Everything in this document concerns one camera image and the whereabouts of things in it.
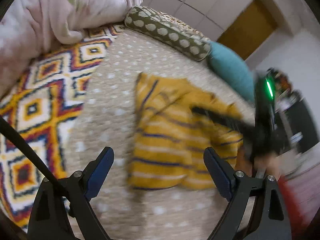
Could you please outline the red sleeve forearm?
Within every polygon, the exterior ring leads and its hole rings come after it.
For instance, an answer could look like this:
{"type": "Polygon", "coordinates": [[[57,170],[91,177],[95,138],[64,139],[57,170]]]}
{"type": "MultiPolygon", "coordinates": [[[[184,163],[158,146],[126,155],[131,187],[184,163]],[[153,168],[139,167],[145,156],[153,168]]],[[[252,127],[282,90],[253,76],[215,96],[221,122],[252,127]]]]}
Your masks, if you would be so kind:
{"type": "Polygon", "coordinates": [[[309,225],[303,216],[298,191],[290,185],[284,176],[280,176],[277,183],[287,209],[292,239],[308,239],[307,233],[309,225]]]}

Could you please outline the person's right hand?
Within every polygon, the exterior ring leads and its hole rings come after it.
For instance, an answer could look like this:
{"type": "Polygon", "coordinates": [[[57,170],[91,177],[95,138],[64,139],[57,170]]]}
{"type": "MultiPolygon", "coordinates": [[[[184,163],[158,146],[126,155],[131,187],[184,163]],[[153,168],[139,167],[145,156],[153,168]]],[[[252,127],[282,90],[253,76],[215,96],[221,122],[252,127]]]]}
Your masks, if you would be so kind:
{"type": "Polygon", "coordinates": [[[280,162],[275,152],[255,157],[253,166],[256,172],[255,178],[272,175],[278,180],[281,176],[280,162]]]}

